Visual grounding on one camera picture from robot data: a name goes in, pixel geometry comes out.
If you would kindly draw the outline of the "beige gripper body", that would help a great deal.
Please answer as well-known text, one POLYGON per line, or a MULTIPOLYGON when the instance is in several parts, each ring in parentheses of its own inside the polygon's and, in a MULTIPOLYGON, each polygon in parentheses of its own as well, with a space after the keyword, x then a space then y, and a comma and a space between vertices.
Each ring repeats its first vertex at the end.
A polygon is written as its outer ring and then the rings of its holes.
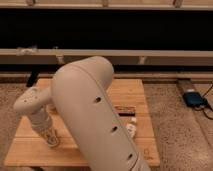
POLYGON ((47 134, 56 135, 56 131, 53 127, 53 121, 50 116, 33 117, 31 119, 33 130, 46 141, 47 134))

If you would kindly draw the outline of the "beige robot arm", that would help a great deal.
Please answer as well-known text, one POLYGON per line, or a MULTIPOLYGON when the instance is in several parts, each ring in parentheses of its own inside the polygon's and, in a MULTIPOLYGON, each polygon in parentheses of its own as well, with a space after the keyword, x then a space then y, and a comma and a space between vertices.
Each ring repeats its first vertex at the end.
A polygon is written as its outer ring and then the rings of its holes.
POLYGON ((51 123, 44 106, 53 104, 92 171, 151 171, 107 95, 113 76, 101 56, 68 63, 48 87, 28 88, 14 110, 42 131, 51 123))

